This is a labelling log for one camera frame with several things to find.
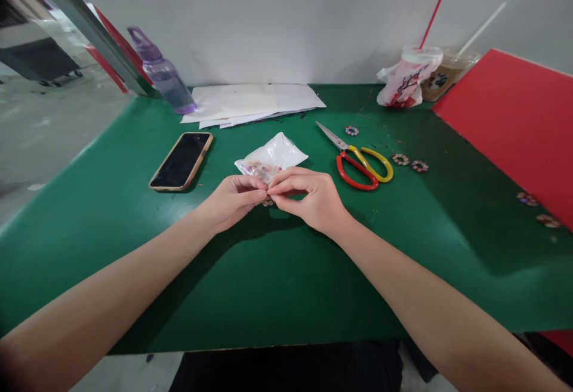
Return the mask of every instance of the red scissor handle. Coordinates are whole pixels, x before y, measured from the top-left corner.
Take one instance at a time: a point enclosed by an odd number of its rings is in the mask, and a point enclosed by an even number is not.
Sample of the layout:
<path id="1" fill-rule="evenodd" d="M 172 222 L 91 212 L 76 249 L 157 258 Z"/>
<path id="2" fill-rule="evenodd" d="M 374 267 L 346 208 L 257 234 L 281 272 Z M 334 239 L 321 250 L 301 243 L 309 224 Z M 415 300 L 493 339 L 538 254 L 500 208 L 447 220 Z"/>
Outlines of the red scissor handle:
<path id="1" fill-rule="evenodd" d="M 360 171 L 362 174 L 364 174 L 366 177 L 368 177 L 372 181 L 372 184 L 371 185 L 364 185 L 362 183 L 357 183 L 354 180 L 352 180 L 350 177 L 348 177 L 346 175 L 346 173 L 344 172 L 344 168 L 342 167 L 342 158 L 344 158 L 346 161 L 350 162 L 350 164 L 352 164 L 352 166 L 354 166 L 354 168 L 356 168 L 358 171 Z M 352 187 L 355 187 L 356 189 L 374 190 L 380 184 L 378 179 L 374 177 L 374 174 L 369 172 L 366 168 L 364 168 L 362 165 L 360 165 L 354 159 L 352 159 L 350 156 L 348 156 L 346 154 L 346 152 L 341 152 L 340 155 L 338 155 L 336 157 L 336 168 L 338 168 L 338 173 L 340 174 L 340 177 L 342 177 L 346 183 L 348 183 Z"/>

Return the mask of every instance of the water bottle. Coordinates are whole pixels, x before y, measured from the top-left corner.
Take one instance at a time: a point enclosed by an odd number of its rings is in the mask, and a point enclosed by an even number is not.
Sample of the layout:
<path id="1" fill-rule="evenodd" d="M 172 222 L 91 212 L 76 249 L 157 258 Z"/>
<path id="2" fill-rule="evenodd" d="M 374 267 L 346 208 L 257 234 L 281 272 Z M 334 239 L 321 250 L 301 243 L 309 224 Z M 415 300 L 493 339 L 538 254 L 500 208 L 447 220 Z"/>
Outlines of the water bottle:
<path id="1" fill-rule="evenodd" d="M 165 101 L 172 105 L 178 115 L 186 115 L 197 109 L 173 63 L 163 58 L 156 45 L 138 27 L 128 27 L 127 31 L 135 42 L 135 49 L 143 60 L 143 71 L 149 76 L 155 88 Z"/>

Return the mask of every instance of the stack of paper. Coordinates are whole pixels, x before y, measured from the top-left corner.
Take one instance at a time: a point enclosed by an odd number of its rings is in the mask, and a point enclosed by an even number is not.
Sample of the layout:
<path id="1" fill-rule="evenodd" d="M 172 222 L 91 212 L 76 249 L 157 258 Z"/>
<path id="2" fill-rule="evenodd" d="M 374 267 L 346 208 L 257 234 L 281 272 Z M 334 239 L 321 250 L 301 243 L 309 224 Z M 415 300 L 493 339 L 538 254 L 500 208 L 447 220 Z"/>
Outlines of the stack of paper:
<path id="1" fill-rule="evenodd" d="M 249 84 L 195 88 L 197 110 L 182 124 L 199 122 L 199 129 L 220 128 L 326 107 L 308 85 Z"/>

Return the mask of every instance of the clear plastic bag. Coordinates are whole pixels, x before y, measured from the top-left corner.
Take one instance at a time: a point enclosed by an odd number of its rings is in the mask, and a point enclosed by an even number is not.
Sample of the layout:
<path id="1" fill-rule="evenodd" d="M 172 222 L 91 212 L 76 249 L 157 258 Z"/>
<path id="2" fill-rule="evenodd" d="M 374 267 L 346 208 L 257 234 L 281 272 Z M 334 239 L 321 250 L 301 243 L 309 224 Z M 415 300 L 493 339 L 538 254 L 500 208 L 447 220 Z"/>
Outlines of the clear plastic bag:
<path id="1" fill-rule="evenodd" d="M 235 161 L 235 166 L 241 173 L 256 176 L 269 184 L 282 170 L 298 165 L 308 157 L 279 132 L 264 146 Z"/>

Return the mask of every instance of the metal frame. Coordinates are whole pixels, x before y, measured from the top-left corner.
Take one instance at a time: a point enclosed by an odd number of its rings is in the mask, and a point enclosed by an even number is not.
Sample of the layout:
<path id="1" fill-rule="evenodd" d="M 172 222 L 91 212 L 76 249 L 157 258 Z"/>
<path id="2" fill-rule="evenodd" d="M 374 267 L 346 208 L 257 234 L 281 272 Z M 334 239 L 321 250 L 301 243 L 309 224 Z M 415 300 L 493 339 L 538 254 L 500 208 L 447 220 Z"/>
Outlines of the metal frame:
<path id="1" fill-rule="evenodd" d="M 109 35 L 84 0 L 52 0 L 79 31 L 111 64 L 125 83 L 137 94 L 153 96 L 155 90 Z"/>

